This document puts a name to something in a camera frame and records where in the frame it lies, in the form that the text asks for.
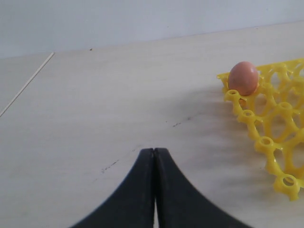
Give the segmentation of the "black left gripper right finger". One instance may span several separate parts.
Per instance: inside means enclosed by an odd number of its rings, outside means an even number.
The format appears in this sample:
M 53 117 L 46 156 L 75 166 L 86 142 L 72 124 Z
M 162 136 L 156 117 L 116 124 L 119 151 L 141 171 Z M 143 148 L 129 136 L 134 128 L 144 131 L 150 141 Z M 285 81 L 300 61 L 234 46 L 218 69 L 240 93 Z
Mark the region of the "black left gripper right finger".
M 154 149 L 156 204 L 161 228 L 248 228 L 204 197 L 166 148 Z

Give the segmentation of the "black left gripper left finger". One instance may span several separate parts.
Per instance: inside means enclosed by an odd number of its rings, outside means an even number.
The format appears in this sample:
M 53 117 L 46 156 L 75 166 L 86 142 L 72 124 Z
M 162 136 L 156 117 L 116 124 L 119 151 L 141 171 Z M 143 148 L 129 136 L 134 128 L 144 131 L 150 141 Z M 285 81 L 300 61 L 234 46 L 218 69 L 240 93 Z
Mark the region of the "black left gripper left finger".
M 114 193 L 74 228 L 152 228 L 154 225 L 153 149 L 142 149 Z

